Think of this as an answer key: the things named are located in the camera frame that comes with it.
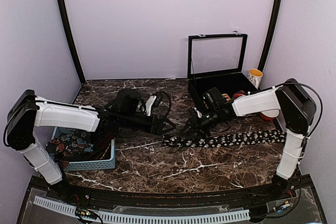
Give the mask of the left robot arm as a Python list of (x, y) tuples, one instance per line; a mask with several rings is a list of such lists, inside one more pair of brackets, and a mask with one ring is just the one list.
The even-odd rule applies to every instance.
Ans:
[(74, 189), (69, 185), (63, 169), (41, 145), (35, 129), (74, 129), (101, 136), (106, 132), (116, 134), (126, 128), (163, 135), (176, 128), (168, 118), (170, 110), (164, 115), (152, 112), (159, 107), (163, 98), (171, 100), (164, 91), (158, 91), (144, 100), (137, 90), (125, 88), (106, 105), (98, 107), (48, 100), (28, 89), (7, 115), (3, 143), (20, 152), (33, 169), (42, 175), (55, 195), (63, 201), (69, 201), (74, 197)]

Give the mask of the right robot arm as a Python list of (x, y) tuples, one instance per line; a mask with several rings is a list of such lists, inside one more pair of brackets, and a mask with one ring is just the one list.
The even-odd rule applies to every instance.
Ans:
[(272, 185), (268, 187), (269, 197), (278, 200), (287, 193), (289, 180), (298, 168), (307, 141), (314, 131), (311, 125), (317, 106), (305, 91), (306, 87), (307, 85), (291, 78), (268, 89), (243, 93), (230, 101), (217, 88), (212, 88), (203, 94), (207, 109), (190, 109), (191, 117), (180, 135), (209, 136), (211, 127), (234, 117), (262, 113), (274, 118), (281, 113), (286, 123), (285, 146), (276, 173), (272, 177)]

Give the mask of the black white patterned tie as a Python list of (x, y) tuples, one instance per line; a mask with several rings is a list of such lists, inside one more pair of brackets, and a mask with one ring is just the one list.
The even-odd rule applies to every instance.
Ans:
[(166, 147), (218, 148), (234, 145), (242, 146), (285, 142), (286, 133), (281, 130), (244, 132), (204, 138), (182, 138), (171, 135), (164, 135), (162, 137), (162, 144)]

